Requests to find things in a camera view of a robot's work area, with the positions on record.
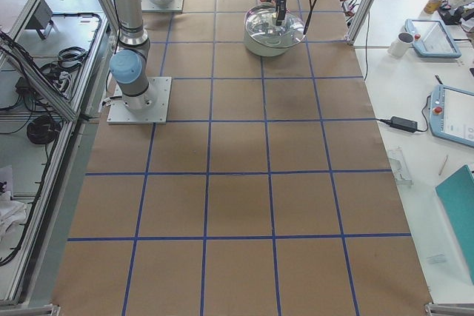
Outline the teach pendant near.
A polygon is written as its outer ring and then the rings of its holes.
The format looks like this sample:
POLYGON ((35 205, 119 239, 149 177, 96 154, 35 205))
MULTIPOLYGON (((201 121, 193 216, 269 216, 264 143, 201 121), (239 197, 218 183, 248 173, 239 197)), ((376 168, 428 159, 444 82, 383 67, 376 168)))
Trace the teach pendant near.
POLYGON ((473 147, 473 93, 437 85, 430 96, 429 127, 436 137, 473 147))

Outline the yellow can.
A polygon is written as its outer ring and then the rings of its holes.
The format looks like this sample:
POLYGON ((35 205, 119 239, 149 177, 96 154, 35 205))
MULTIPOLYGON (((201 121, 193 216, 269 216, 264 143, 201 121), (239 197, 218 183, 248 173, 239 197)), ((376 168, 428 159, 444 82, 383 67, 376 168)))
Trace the yellow can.
POLYGON ((434 12, 443 4, 444 0, 428 0, 423 11, 426 14, 434 14, 434 12))

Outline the pale green electric pot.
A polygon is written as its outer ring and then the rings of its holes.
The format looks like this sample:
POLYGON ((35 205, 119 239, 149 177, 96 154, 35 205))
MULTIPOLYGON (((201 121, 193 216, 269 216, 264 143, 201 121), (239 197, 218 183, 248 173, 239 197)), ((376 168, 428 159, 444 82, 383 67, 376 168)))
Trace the pale green electric pot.
POLYGON ((276 9, 262 3, 247 11, 244 18, 244 45, 262 57, 275 57, 287 52, 304 39, 304 22, 287 12, 281 25, 276 24, 276 9))

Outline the teach pendant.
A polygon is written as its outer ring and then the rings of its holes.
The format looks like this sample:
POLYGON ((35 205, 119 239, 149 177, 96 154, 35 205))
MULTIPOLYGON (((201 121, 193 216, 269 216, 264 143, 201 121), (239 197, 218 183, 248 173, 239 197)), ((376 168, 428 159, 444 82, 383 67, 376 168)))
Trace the teach pendant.
POLYGON ((460 58, 461 51, 443 21, 407 19, 405 30, 418 36, 413 42, 417 54, 425 58, 460 58))
POLYGON ((436 137, 473 147, 473 93, 437 85, 430 96, 429 127, 436 137))

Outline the white mug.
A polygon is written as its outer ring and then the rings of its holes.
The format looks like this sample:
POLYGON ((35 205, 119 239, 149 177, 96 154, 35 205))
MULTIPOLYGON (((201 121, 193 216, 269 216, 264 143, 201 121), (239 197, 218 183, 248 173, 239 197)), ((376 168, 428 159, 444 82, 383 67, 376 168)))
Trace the white mug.
POLYGON ((396 39, 392 42, 387 52, 395 58, 402 57, 414 42, 414 36, 412 33, 401 32, 397 35, 396 39))

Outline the black power adapter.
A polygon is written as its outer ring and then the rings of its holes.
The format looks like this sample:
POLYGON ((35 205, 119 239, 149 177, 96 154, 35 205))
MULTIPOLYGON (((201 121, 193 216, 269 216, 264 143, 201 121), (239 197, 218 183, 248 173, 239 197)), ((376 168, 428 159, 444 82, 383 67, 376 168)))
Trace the black power adapter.
POLYGON ((396 128, 397 130, 403 130, 405 132, 417 132, 418 131, 418 122, 409 120, 406 118, 401 118, 398 116, 392 116, 390 119, 390 126, 396 128))

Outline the teal folder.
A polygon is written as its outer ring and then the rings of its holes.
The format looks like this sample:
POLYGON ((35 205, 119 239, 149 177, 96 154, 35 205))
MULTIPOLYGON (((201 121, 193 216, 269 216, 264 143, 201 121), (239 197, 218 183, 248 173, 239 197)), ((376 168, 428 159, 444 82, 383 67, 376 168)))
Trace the teal folder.
POLYGON ((466 262, 473 263, 473 172, 463 165, 435 188, 466 262))

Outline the teach pendant far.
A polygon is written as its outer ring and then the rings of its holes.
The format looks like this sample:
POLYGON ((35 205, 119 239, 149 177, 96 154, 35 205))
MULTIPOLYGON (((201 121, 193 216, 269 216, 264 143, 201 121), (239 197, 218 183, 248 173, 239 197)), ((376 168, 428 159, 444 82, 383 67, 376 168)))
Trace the teach pendant far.
POLYGON ((417 54, 425 58, 460 58, 461 51, 443 21, 407 19, 405 30, 418 36, 413 42, 417 54))

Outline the glass pot lid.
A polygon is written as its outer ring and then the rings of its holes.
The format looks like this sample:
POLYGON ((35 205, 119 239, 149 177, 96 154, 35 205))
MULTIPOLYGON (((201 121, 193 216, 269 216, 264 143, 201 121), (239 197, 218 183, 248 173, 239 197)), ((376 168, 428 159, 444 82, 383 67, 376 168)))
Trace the glass pot lid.
POLYGON ((271 4, 260 4, 246 13, 244 33, 259 44, 276 48, 292 47, 305 37, 304 22, 289 12, 277 26, 276 9, 271 4))

